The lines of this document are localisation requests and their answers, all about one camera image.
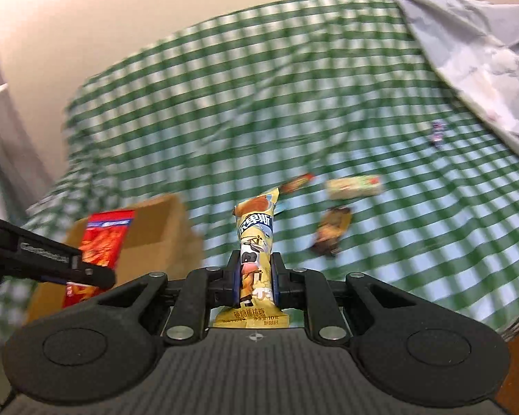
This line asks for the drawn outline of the red cracker packet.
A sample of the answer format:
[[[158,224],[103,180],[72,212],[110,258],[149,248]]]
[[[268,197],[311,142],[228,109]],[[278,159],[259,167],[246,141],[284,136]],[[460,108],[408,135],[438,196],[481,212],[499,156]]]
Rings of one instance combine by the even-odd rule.
[[[134,216],[134,210],[92,214],[79,245],[83,261],[115,270]],[[87,301],[103,292],[101,288],[69,283],[63,298],[63,308]]]

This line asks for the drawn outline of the dark brown cracker packet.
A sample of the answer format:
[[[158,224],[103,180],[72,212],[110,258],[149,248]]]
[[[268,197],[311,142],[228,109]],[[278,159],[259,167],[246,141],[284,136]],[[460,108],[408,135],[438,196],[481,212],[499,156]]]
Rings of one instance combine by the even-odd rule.
[[[352,222],[352,210],[349,207],[333,207],[321,218],[315,239],[310,249],[327,257],[335,257],[339,252],[339,241]]]

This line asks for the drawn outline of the white green nougat bar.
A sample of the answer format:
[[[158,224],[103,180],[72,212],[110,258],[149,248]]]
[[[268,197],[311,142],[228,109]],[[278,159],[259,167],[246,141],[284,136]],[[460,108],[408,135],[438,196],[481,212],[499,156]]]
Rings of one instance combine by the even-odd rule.
[[[378,175],[356,175],[329,180],[325,189],[332,200],[348,200],[378,195],[382,193],[383,183]]]

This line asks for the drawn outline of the small orange brown candy bar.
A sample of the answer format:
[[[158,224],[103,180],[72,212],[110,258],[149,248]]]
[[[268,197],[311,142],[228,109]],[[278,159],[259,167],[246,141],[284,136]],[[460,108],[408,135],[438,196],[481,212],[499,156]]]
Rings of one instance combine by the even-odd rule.
[[[294,177],[290,181],[285,182],[279,187],[279,194],[291,194],[299,190],[300,188],[304,187],[305,185],[308,185],[314,178],[315,175],[312,173],[304,173],[300,176]]]

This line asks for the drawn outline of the yellow wafer packet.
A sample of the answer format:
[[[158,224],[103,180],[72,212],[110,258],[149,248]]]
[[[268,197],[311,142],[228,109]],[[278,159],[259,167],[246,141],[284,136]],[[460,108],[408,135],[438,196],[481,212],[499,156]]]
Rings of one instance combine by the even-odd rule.
[[[290,316],[274,302],[271,255],[274,210],[279,189],[272,188],[233,210],[240,242],[238,304],[216,316],[213,326],[232,329],[278,329],[290,326]]]

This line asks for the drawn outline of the small purple candy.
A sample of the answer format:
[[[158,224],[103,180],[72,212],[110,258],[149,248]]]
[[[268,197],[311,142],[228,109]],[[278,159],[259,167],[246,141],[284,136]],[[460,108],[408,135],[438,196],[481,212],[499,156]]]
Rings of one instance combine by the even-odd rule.
[[[444,121],[435,120],[431,125],[430,141],[433,146],[439,148],[444,143],[446,124]]]

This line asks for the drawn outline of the grey curtain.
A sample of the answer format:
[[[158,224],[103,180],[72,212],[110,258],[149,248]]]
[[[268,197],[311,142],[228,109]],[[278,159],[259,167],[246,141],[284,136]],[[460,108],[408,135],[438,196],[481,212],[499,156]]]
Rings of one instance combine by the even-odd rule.
[[[52,178],[38,156],[13,104],[0,68],[0,191],[7,219],[22,225],[29,208],[51,188]]]

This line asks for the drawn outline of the open cardboard box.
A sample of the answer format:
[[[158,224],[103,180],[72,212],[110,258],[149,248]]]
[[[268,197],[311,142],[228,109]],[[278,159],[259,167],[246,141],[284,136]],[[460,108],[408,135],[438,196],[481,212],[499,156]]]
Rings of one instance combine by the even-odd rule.
[[[199,268],[203,260],[203,240],[192,229],[186,208],[175,194],[165,194],[128,206],[134,219],[121,245],[115,273],[116,286],[149,272],[165,272],[170,280],[182,279]],[[75,222],[64,242],[79,246],[88,218]],[[33,293],[27,322],[38,320],[64,308],[66,285],[41,283]]]

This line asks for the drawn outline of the green checkered sofa cover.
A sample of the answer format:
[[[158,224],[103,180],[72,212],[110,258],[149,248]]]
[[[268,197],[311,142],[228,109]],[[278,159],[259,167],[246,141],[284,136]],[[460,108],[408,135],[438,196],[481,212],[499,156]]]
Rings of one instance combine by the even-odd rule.
[[[444,143],[430,141],[435,120]],[[519,157],[431,68],[394,0],[286,0],[191,26],[92,76],[66,109],[68,168],[26,229],[172,193],[206,263],[236,246],[236,203],[292,178],[274,246],[329,279],[363,271],[509,333],[519,322]],[[378,175],[382,193],[325,183]],[[349,207],[335,257],[310,249]]]

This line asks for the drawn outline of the grey white crumpled cloth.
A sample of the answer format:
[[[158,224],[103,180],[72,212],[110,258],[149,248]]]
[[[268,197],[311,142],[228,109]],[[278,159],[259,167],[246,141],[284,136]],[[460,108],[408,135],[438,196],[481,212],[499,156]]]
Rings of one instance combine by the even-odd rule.
[[[433,69],[519,156],[519,4],[395,2]]]

